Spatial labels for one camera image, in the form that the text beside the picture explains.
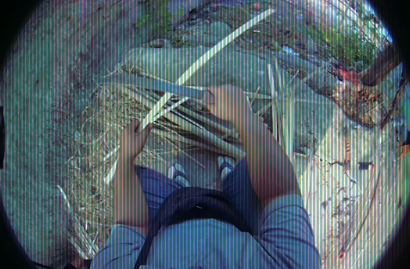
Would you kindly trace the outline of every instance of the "tree trunk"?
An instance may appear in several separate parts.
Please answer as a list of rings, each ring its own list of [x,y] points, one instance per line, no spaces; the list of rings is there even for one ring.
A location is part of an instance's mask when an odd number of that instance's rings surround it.
[[[402,62],[399,53],[396,52],[392,44],[375,58],[372,65],[362,72],[361,81],[365,86],[376,86],[378,83],[385,80],[388,74]]]

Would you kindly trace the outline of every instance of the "blue shorts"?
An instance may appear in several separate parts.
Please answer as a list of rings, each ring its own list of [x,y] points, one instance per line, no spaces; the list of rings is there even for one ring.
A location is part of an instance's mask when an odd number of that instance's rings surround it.
[[[153,169],[137,165],[135,170],[148,204],[149,219],[153,219],[165,198],[183,186]],[[253,233],[259,234],[262,225],[260,201],[251,185],[246,158],[234,167],[221,185],[221,191],[250,225]]]

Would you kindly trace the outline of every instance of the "person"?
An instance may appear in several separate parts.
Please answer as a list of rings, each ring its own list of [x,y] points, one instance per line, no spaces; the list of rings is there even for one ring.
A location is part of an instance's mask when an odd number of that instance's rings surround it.
[[[146,265],[140,268],[319,268],[309,216],[293,165],[265,124],[250,109],[241,89],[210,87],[209,111],[231,121],[243,141],[245,157],[217,160],[221,193],[248,225],[241,231],[215,218],[186,218],[158,229]],[[133,164],[152,126],[142,132],[133,121],[121,133],[114,179],[114,224],[91,268],[133,268],[156,215],[171,193],[191,188],[180,163],[165,176]]]

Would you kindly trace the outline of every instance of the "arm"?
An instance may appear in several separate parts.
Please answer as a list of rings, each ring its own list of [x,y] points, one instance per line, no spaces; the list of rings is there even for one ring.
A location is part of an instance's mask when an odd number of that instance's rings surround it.
[[[148,205],[133,160],[142,151],[151,127],[136,133],[139,121],[133,121],[121,134],[114,179],[114,223],[135,226],[148,233]]]
[[[253,189],[263,205],[278,196],[300,195],[293,165],[259,117],[250,110],[240,111],[232,122],[242,139]]]
[[[217,117],[231,121],[240,133],[251,183],[263,206],[279,196],[300,195],[293,165],[272,133],[248,109],[244,92],[232,86],[208,90],[215,96],[215,103],[208,105],[208,109]]]

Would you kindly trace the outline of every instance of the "red object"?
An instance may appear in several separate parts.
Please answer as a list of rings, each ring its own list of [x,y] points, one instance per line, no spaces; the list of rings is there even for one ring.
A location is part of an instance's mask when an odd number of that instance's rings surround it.
[[[360,75],[356,71],[347,71],[342,68],[337,69],[338,76],[342,77],[344,80],[348,80],[354,85],[360,84]]]
[[[260,4],[259,3],[253,4],[253,8],[254,10],[260,10]]]

